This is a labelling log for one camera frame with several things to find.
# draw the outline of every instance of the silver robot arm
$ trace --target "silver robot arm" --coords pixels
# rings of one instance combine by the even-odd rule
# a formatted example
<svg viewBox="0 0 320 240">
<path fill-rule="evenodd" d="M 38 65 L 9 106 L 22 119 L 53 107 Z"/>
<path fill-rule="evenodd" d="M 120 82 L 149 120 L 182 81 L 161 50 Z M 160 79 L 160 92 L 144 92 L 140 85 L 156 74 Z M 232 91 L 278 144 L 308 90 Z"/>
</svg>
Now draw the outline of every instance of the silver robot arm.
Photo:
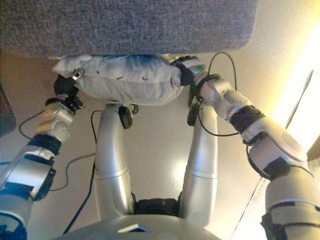
<svg viewBox="0 0 320 240">
<path fill-rule="evenodd" d="M 299 143 L 219 75 L 203 71 L 196 84 L 205 103 L 252 146 L 248 158 L 253 169 L 271 181 L 261 223 L 268 239 L 317 239 L 320 193 Z"/>
<path fill-rule="evenodd" d="M 71 81 L 82 74 L 79 69 Z M 56 83 L 64 80 L 59 76 Z M 27 238 L 32 204 L 43 199 L 53 183 L 56 171 L 52 166 L 62 143 L 70 137 L 76 109 L 82 107 L 75 96 L 77 90 L 70 86 L 67 88 L 72 89 L 72 97 L 68 91 L 59 89 L 61 85 L 55 85 L 58 94 L 46 102 L 36 134 L 1 174 L 0 235 L 3 239 Z"/>
</svg>

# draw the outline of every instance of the black cable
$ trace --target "black cable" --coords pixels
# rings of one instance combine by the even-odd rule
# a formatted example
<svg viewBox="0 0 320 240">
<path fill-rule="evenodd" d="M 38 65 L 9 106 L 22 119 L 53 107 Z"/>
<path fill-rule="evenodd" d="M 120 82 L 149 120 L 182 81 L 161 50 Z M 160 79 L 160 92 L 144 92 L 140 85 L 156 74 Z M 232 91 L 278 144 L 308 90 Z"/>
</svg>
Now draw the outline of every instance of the black cable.
<svg viewBox="0 0 320 240">
<path fill-rule="evenodd" d="M 213 135 L 213 136 L 217 136 L 217 137 L 230 137 L 230 136 L 234 136 L 234 135 L 238 135 L 239 133 L 238 132 L 235 132 L 235 133 L 229 133 L 229 134 L 217 134 L 217 133 L 213 133 L 213 132 L 210 132 L 203 124 L 202 120 L 201 120 L 201 117 L 200 117 L 200 107 L 202 105 L 204 101 L 202 100 L 200 102 L 200 105 L 199 105 L 199 109 L 198 109 L 198 118 L 199 118 L 199 122 L 201 124 L 201 126 L 203 127 L 203 129 L 210 135 Z"/>
<path fill-rule="evenodd" d="M 21 128 L 22 128 L 23 124 L 25 124 L 26 122 L 28 122 L 28 121 L 30 121 L 31 119 L 35 118 L 36 116 L 39 116 L 39 115 L 42 114 L 44 111 L 45 111 L 45 110 L 42 110 L 42 111 L 36 113 L 35 115 L 33 115 L 33 116 L 29 117 L 28 119 L 24 120 L 24 121 L 19 125 L 19 132 L 21 133 L 22 136 L 24 136 L 25 138 L 30 139 L 30 140 L 32 139 L 31 137 L 25 135 L 25 134 L 22 132 L 22 129 L 21 129 Z"/>
<path fill-rule="evenodd" d="M 93 136 L 94 136 L 94 140 L 95 143 L 97 143 L 97 136 L 96 136 L 96 131 L 95 131 L 95 127 L 94 127 L 94 123 L 93 123 L 93 116 L 96 112 L 102 112 L 101 110 L 95 110 L 92 112 L 91 114 L 91 127 L 92 127 L 92 131 L 93 131 Z M 73 224 L 75 223 L 75 221 L 77 220 L 79 214 L 81 213 L 82 209 L 84 208 L 84 206 L 86 205 L 91 191 L 92 191 L 92 186 L 93 186 L 93 182 L 94 182 L 94 175 L 95 175 L 95 161 L 93 162 L 93 166 L 92 166 L 92 173 L 91 173 L 91 179 L 90 179 L 90 185 L 89 185 L 89 191 L 88 194 L 86 195 L 85 199 L 83 200 L 81 206 L 79 207 L 79 209 L 76 211 L 74 217 L 72 218 L 71 222 L 68 224 L 68 226 L 66 227 L 66 229 L 64 230 L 63 234 L 66 234 L 67 232 L 69 232 L 70 228 L 73 226 Z"/>
<path fill-rule="evenodd" d="M 101 110 L 95 110 L 91 114 L 91 127 L 92 127 L 92 131 L 93 131 L 93 136 L 94 136 L 95 143 L 97 143 L 97 136 L 96 136 L 96 131 L 95 131 L 95 127 L 94 127 L 93 117 L 94 117 L 94 114 L 96 112 L 102 112 L 102 111 Z"/>
<path fill-rule="evenodd" d="M 80 159 L 85 159 L 85 158 L 88 158 L 88 157 L 91 157 L 91 156 L 94 156 L 96 155 L 96 153 L 89 153 L 89 154 L 86 154 L 86 155 L 82 155 L 82 156 L 78 156 L 76 157 L 75 159 L 71 160 L 70 162 L 68 162 L 66 168 L 65 168 L 65 179 L 66 179 L 66 182 L 65 184 L 62 186 L 62 187 L 59 187 L 59 188 L 56 188 L 56 189 L 50 189 L 49 191 L 51 192 L 54 192 L 54 191 L 59 191 L 59 190 L 62 190 L 64 188 L 66 188 L 69 184 L 69 177 L 68 177 L 68 169 L 69 169 L 69 166 L 70 164 L 80 160 Z"/>
<path fill-rule="evenodd" d="M 215 55 L 213 55 L 213 57 L 211 58 L 211 61 L 210 61 L 210 64 L 209 64 L 209 69 L 208 69 L 208 76 L 210 75 L 210 69 L 211 69 L 211 65 L 212 65 L 212 62 L 213 60 L 215 59 L 216 56 L 218 56 L 219 54 L 224 54 L 226 55 L 230 61 L 231 61 L 231 64 L 232 64 L 232 67 L 233 67 L 233 77 L 234 77 L 234 89 L 235 90 L 238 90 L 237 88 L 237 75 L 236 75 L 236 66 L 235 66 L 235 63 L 234 63 L 234 60 L 232 59 L 232 57 L 224 52 L 224 51 L 218 51 Z"/>
<path fill-rule="evenodd" d="M 208 69 L 208 76 L 210 75 L 210 69 L 211 69 L 212 62 L 213 62 L 213 60 L 215 59 L 215 57 L 218 56 L 219 54 L 224 54 L 224 55 L 226 55 L 226 56 L 230 59 L 230 61 L 231 61 L 232 67 L 233 67 L 233 74 L 234 74 L 234 89 L 237 90 L 238 87 L 237 87 L 236 66 L 235 66 L 235 63 L 234 63 L 234 60 L 232 59 L 232 57 L 231 57 L 228 53 L 226 53 L 226 52 L 224 52 L 224 51 L 218 51 L 218 52 L 217 52 L 215 55 L 213 55 L 213 57 L 211 58 L 211 61 L 210 61 L 210 64 L 209 64 L 209 69 Z M 217 137 L 230 137 L 230 136 L 234 136 L 234 135 L 238 135 L 238 134 L 239 134 L 238 132 L 229 133 L 229 134 L 217 134 L 217 133 L 210 132 L 210 131 L 204 126 L 204 124 L 203 124 L 203 122 L 202 122 L 202 120 L 201 120 L 201 118 L 200 118 L 200 107 L 201 107 L 203 101 L 204 101 L 204 100 L 202 100 L 202 101 L 200 102 L 200 105 L 199 105 L 198 118 L 199 118 L 199 122 L 200 122 L 201 126 L 203 127 L 203 129 L 204 129 L 208 134 L 213 135 L 213 136 L 217 136 Z"/>
</svg>

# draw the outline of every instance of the gray fabric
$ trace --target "gray fabric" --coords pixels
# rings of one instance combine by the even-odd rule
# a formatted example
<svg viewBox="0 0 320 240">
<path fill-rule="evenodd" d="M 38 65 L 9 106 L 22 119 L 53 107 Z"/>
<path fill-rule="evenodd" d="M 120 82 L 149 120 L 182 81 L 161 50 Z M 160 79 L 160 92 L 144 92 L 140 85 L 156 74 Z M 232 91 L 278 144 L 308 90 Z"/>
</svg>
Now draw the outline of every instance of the gray fabric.
<svg viewBox="0 0 320 240">
<path fill-rule="evenodd" d="M 237 49 L 258 0 L 1 0 L 1 48 L 26 56 Z"/>
</svg>

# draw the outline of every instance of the black joint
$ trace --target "black joint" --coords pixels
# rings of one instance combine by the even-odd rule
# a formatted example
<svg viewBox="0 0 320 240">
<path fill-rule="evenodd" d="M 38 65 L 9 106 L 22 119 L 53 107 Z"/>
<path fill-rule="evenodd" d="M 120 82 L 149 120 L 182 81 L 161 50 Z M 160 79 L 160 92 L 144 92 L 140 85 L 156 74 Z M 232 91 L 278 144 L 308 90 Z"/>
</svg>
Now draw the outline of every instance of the black joint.
<svg viewBox="0 0 320 240">
<path fill-rule="evenodd" d="M 265 115 L 252 105 L 245 106 L 234 113 L 230 123 L 240 134 L 251 126 L 255 121 L 264 118 Z"/>
<path fill-rule="evenodd" d="M 8 229 L 8 226 L 6 224 L 3 224 L 2 222 L 0 222 L 0 239 L 1 240 L 12 240 L 12 239 L 27 240 L 27 230 L 20 219 L 18 219 L 17 217 L 11 214 L 4 213 L 4 212 L 0 212 L 0 215 L 10 218 L 17 223 L 17 227 L 15 229 Z"/>
<path fill-rule="evenodd" d="M 127 108 L 126 106 L 120 106 L 118 112 L 123 128 L 130 128 L 132 126 L 133 120 L 129 108 Z"/>
<path fill-rule="evenodd" d="M 32 186 L 14 182 L 6 182 L 3 190 L 0 191 L 0 195 L 13 195 L 27 200 L 30 197 L 32 189 Z"/>
<path fill-rule="evenodd" d="M 45 102 L 45 105 L 49 105 L 49 104 L 53 104 L 53 103 L 63 103 L 64 100 L 60 99 L 60 98 L 56 98 L 56 97 L 53 97 L 53 98 L 49 98 L 46 102 Z"/>
<path fill-rule="evenodd" d="M 263 171 L 270 176 L 270 180 L 272 181 L 276 178 L 287 176 L 290 172 L 290 167 L 291 166 L 282 157 L 279 157 L 269 163 Z"/>
<path fill-rule="evenodd" d="M 142 199 L 135 204 L 134 215 L 157 214 L 178 216 L 178 203 L 174 198 Z"/>
<path fill-rule="evenodd" d="M 273 224 L 272 216 L 269 212 L 262 217 L 261 225 L 264 228 L 268 240 L 288 239 L 285 228 L 281 224 Z"/>
<path fill-rule="evenodd" d="M 41 164 L 45 164 L 45 165 L 49 165 L 49 166 L 52 166 L 55 163 L 55 159 L 53 157 L 51 157 L 49 160 L 47 160 L 47 159 L 44 159 L 40 156 L 28 154 L 28 155 L 24 156 L 24 158 L 28 159 L 30 161 L 33 161 L 33 162 L 37 162 L 37 163 L 41 163 Z"/>
<path fill-rule="evenodd" d="M 199 112 L 199 107 L 200 107 L 200 104 L 197 102 L 192 104 L 190 107 L 186 122 L 191 127 L 194 127 L 196 124 L 196 120 L 197 120 L 197 116 L 198 116 L 198 112 Z"/>
<path fill-rule="evenodd" d="M 53 168 L 50 169 L 48 175 L 46 176 L 40 190 L 36 194 L 35 198 L 33 199 L 34 201 L 39 201 L 43 199 L 49 192 L 52 183 L 54 182 L 54 177 L 56 175 L 56 170 Z"/>
<path fill-rule="evenodd" d="M 35 135 L 27 144 L 28 146 L 37 146 L 48 149 L 54 155 L 57 155 L 61 147 L 61 141 L 50 135 Z"/>
<path fill-rule="evenodd" d="M 204 77 L 203 79 L 201 79 L 201 81 L 199 81 L 195 87 L 196 95 L 200 96 L 201 88 L 203 87 L 203 85 L 206 82 L 209 82 L 211 80 L 219 80 L 219 79 L 221 79 L 221 76 L 219 74 L 211 74 L 211 75 L 208 75 L 208 76 Z"/>
</svg>

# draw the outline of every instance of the light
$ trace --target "light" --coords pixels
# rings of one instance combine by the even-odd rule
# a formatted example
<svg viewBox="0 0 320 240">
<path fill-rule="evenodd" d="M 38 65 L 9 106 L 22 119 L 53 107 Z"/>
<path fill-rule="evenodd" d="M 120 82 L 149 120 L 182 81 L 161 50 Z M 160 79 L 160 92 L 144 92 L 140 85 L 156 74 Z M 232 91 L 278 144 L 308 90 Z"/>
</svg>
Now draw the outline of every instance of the light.
<svg viewBox="0 0 320 240">
<path fill-rule="evenodd" d="M 319 43 L 320 23 L 318 23 L 315 27 L 309 41 L 297 59 L 297 62 L 293 68 L 293 72 L 287 81 L 282 96 L 277 101 L 277 106 L 273 111 L 272 117 L 282 126 L 286 125 L 287 119 L 302 93 L 305 81 L 310 71 L 320 69 Z"/>
<path fill-rule="evenodd" d="M 277 102 L 272 117 L 285 126 L 295 108 L 310 72 L 310 82 L 287 128 L 288 132 L 308 151 L 320 135 L 320 22 L 307 42 Z M 232 240 L 267 239 L 261 216 L 265 214 L 265 192 L 269 181 L 262 178 L 235 229 Z"/>
</svg>

